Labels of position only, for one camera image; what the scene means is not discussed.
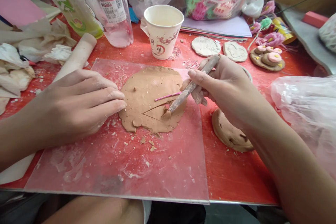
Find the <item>plastic bottle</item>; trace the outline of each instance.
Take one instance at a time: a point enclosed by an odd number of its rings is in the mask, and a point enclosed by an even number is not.
[[[114,47],[133,43],[133,31],[127,0],[84,0]]]
[[[53,0],[53,2],[79,36],[83,36],[84,33],[90,33],[96,39],[103,36],[102,29],[84,3],[77,0]]]

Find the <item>pink stick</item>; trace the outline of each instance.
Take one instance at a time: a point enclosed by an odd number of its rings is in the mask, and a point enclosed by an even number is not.
[[[154,101],[159,101],[159,100],[162,100],[162,99],[167,98],[167,97],[176,96],[176,95],[179,95],[180,93],[182,93],[182,92],[178,92],[178,93],[174,93],[174,94],[171,94],[171,95],[156,98]]]

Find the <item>barcode label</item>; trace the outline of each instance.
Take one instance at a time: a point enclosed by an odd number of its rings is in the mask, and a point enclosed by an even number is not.
[[[123,0],[100,2],[109,23],[120,23],[126,19]]]

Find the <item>white paper cup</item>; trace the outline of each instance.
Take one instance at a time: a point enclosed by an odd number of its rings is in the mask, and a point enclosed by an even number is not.
[[[182,12],[170,5],[154,5],[148,7],[143,16],[153,56],[159,60],[169,59],[184,21]]]

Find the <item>paper stack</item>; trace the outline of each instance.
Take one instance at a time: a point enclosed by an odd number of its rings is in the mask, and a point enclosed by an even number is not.
[[[220,37],[252,37],[250,28],[245,19],[236,16],[227,20],[197,21],[186,18],[181,26],[181,32],[203,36]]]

